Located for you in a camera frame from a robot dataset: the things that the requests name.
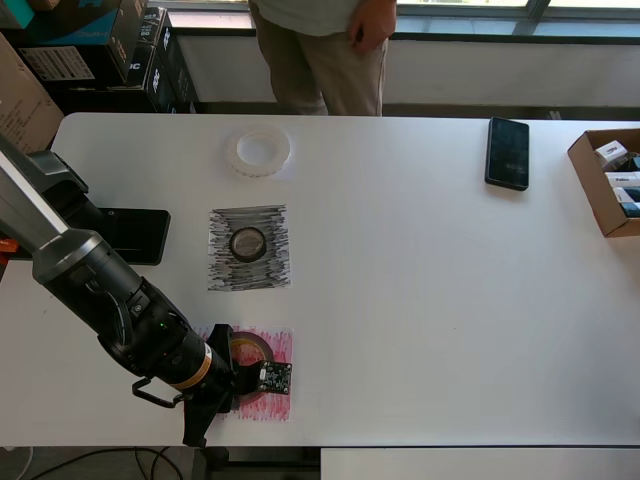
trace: paper sheet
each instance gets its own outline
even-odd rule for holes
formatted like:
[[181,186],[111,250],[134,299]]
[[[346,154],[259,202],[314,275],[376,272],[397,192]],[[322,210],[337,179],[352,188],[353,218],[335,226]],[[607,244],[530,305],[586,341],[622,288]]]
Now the paper sheet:
[[[209,215],[210,291],[242,291],[283,287],[291,284],[287,208],[266,205],[212,210]],[[253,227],[265,237],[267,251],[251,263],[242,263],[231,253],[229,242],[241,228]]]
[[[195,329],[198,335],[205,340],[211,334],[213,327]],[[257,328],[257,327],[233,327],[234,332],[250,332],[261,337],[269,344],[276,362],[292,363],[293,359],[293,330],[290,328]],[[261,355],[253,348],[240,347],[232,350],[234,360],[240,364],[249,365],[263,360]],[[231,411],[226,417],[243,420],[279,421],[289,420],[291,413],[291,394],[276,395],[265,393],[256,400],[246,405],[241,405],[239,410]]]

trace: cable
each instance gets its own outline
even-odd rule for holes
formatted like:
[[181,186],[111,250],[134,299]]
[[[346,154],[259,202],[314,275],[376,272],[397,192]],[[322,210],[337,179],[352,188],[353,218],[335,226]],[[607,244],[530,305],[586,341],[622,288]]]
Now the cable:
[[31,480],[36,480],[38,478],[44,477],[45,475],[54,472],[56,470],[61,469],[62,467],[66,467],[67,465],[71,465],[72,463],[76,463],[79,460],[82,460],[83,458],[87,458],[87,457],[91,457],[93,455],[100,455],[103,453],[113,453],[113,452],[135,452],[136,450],[140,451],[140,452],[151,452],[151,453],[155,453],[156,454],[156,459],[157,457],[162,458],[165,462],[167,462],[171,468],[173,468],[173,470],[176,472],[176,475],[178,475],[178,478],[180,480],[184,480],[184,477],[182,476],[182,472],[180,472],[180,469],[176,466],[175,463],[173,463],[171,460],[169,460],[166,455],[164,455],[164,453],[162,453],[162,451],[158,452],[152,448],[147,448],[147,447],[120,447],[120,448],[105,448],[103,450],[96,450],[95,452],[89,452],[89,453],[85,453],[84,455],[80,455],[79,457],[76,458],[72,458],[71,460],[68,460],[64,463],[61,463],[60,465],[56,465],[55,467],[51,467],[48,470],[45,470],[44,472],[39,473],[38,475],[36,475],[35,477],[31,477]]
[[33,460],[33,447],[29,447],[29,459],[27,460],[27,463],[24,465],[24,468],[20,472],[20,475],[16,477],[16,480],[20,480],[22,477],[24,477],[24,474],[27,473],[27,470],[29,469],[29,465],[31,465],[32,460]]
[[111,301],[115,304],[116,309],[118,310],[118,316],[120,317],[120,328],[122,329],[122,346],[125,347],[129,345],[131,342],[131,337],[133,337],[133,330],[131,328],[131,318],[129,318],[129,312],[127,311],[127,306],[124,305],[121,300],[116,300],[111,292],[104,291],[105,294],[111,298]]
[[160,455],[162,455],[167,450],[169,450],[169,447],[164,447],[162,450],[158,452],[158,454],[156,455],[156,458],[153,459],[153,463],[151,464],[151,480],[155,480],[156,463],[158,463],[158,458],[160,458]]
[[138,448],[135,448],[133,450],[133,456],[136,457],[136,463],[138,464],[138,468],[140,469],[140,473],[142,474],[142,478],[144,478],[144,480],[148,480],[147,479],[147,474],[144,473],[144,469],[142,468],[142,464],[140,463],[140,458],[138,458]]

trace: roll of tape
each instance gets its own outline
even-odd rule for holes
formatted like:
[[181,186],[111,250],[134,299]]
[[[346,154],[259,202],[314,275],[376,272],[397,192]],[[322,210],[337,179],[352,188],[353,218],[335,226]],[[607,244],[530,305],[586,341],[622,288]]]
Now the roll of tape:
[[[272,146],[271,158],[260,159],[253,163],[251,158],[243,158],[241,152],[245,143],[257,142],[263,146]],[[241,175],[252,178],[268,177],[279,172],[289,159],[291,143],[281,129],[273,125],[254,125],[243,129],[229,139],[227,160],[231,167]]]

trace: circuit board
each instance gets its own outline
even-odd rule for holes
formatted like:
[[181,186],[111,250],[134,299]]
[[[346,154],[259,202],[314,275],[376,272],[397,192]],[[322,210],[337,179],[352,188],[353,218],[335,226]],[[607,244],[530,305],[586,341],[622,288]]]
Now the circuit board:
[[291,369],[290,363],[262,362],[258,390],[288,395],[291,387]]

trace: smartphone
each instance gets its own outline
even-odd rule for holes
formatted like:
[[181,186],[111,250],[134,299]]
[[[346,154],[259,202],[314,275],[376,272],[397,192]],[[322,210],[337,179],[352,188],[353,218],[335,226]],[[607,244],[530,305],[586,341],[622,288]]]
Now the smartphone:
[[529,187],[529,125],[490,120],[484,181],[520,192]]

